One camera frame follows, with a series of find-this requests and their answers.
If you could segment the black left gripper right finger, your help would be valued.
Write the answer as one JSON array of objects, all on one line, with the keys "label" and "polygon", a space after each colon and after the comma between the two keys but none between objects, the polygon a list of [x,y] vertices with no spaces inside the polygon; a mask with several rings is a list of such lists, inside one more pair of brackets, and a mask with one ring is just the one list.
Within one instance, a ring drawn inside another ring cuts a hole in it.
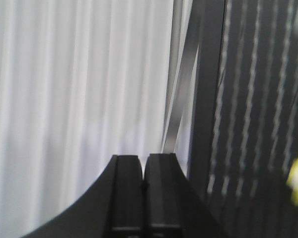
[{"label": "black left gripper right finger", "polygon": [[195,193],[175,154],[150,154],[145,167],[149,238],[226,238]]}]

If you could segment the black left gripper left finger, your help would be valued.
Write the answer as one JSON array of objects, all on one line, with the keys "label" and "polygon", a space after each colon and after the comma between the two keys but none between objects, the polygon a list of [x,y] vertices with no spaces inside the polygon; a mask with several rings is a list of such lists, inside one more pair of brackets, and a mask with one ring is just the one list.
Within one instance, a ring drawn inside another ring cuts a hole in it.
[{"label": "black left gripper left finger", "polygon": [[142,168],[137,156],[112,156],[99,178],[69,208],[27,238],[143,237]]}]

